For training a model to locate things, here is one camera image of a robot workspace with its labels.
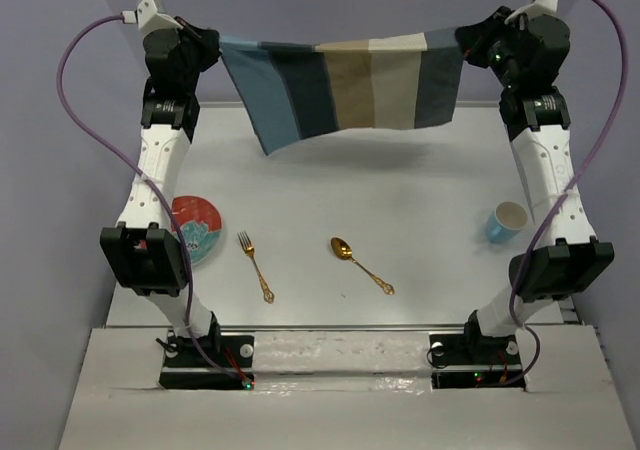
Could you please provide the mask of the striped blue beige placemat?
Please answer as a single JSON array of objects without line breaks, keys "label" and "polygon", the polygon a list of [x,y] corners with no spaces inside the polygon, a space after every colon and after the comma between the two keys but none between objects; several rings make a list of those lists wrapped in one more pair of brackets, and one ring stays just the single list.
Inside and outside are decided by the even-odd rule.
[{"label": "striped blue beige placemat", "polygon": [[316,45],[223,37],[220,49],[266,155],[342,130],[444,125],[463,66],[451,28]]}]

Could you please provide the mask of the light blue mug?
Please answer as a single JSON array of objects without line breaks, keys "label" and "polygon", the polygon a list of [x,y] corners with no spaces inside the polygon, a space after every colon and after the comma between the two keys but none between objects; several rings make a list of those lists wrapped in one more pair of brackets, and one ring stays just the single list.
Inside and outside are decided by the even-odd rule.
[{"label": "light blue mug", "polygon": [[528,223],[528,213],[516,202],[502,202],[490,214],[485,236],[490,243],[504,243],[517,235]]}]

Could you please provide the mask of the red blue floral plate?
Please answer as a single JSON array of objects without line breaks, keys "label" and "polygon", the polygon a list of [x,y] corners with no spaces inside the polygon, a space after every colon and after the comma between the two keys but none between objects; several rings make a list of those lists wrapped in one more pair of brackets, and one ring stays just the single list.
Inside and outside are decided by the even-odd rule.
[{"label": "red blue floral plate", "polygon": [[211,202],[192,195],[175,197],[172,212],[180,224],[191,265],[198,265],[216,247],[223,229],[222,217]]}]

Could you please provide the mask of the gold fork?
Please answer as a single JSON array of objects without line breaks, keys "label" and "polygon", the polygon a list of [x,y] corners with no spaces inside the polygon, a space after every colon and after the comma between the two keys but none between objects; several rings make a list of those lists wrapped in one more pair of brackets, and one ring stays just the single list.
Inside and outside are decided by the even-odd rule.
[{"label": "gold fork", "polygon": [[253,242],[251,241],[249,235],[247,234],[246,231],[241,231],[238,233],[238,240],[239,243],[242,247],[242,250],[244,252],[244,254],[249,258],[249,260],[251,261],[253,268],[256,272],[259,284],[260,284],[260,288],[263,294],[263,300],[267,303],[267,304],[273,304],[275,301],[275,294],[272,292],[272,290],[270,289],[267,281],[265,280],[258,264],[257,261],[255,259],[255,247],[253,245]]}]

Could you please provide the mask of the gold spoon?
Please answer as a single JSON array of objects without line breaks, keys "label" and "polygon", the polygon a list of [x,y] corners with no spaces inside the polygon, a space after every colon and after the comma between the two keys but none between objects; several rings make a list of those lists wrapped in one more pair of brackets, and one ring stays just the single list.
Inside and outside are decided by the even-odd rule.
[{"label": "gold spoon", "polygon": [[395,289],[394,287],[381,279],[379,276],[375,275],[373,272],[368,270],[364,265],[362,265],[353,255],[353,250],[351,246],[339,237],[332,237],[330,239],[330,247],[334,255],[343,261],[349,261],[356,265],[360,270],[362,270],[366,275],[368,275],[372,281],[376,283],[376,285],[386,294],[386,295],[394,295]]}]

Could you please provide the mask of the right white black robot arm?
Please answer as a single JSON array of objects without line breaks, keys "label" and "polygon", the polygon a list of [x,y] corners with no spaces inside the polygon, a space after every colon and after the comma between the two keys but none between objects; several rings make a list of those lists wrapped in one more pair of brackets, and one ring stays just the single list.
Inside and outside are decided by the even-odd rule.
[{"label": "right white black robot arm", "polygon": [[550,14],[501,7],[455,37],[466,62],[491,69],[503,87],[500,115],[536,226],[532,243],[509,263],[507,287],[465,323],[462,354],[482,362],[539,310],[586,290],[614,249],[586,216],[574,181],[568,106],[554,84],[570,50],[569,27]]}]

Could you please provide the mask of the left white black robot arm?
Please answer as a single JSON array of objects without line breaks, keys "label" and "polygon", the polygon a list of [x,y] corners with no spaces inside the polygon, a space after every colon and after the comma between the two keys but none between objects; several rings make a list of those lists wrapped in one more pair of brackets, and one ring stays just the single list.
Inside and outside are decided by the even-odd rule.
[{"label": "left white black robot arm", "polygon": [[141,149],[130,194],[100,246],[123,288],[149,300],[173,328],[176,350],[209,365],[221,353],[220,325],[193,289],[186,239],[172,212],[178,175],[199,117],[196,87],[220,56],[219,35],[178,19],[143,39],[149,77],[143,92]]}]

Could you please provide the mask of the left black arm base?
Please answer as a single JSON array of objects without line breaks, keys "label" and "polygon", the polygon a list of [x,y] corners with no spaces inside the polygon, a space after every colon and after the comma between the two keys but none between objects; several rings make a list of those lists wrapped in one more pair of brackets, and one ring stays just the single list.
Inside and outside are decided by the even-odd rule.
[{"label": "left black arm base", "polygon": [[166,390],[251,391],[255,387],[253,357],[255,339],[250,334],[223,334],[216,349],[205,338],[198,340],[205,356],[190,339],[169,331],[156,339],[163,360],[158,384]]}]

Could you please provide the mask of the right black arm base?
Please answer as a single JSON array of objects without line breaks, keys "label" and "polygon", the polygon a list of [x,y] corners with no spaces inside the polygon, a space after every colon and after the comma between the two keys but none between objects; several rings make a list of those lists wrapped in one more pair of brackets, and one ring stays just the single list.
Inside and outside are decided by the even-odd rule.
[{"label": "right black arm base", "polygon": [[426,360],[434,390],[525,387],[514,336],[473,346],[463,333],[430,334]]}]

